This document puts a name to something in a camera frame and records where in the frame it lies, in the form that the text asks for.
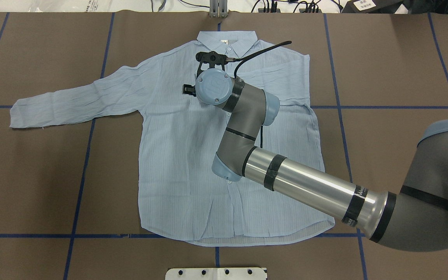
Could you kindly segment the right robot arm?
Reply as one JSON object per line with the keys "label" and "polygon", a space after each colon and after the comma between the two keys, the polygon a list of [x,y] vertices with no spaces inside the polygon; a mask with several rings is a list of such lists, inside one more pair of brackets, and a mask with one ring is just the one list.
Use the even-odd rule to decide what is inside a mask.
{"label": "right robot arm", "polygon": [[448,119],[425,130],[406,178],[396,194],[377,192],[256,146],[260,126],[272,124],[279,99],[210,68],[197,72],[182,94],[231,113],[213,173],[247,178],[286,195],[350,227],[372,242],[409,252],[448,249]]}

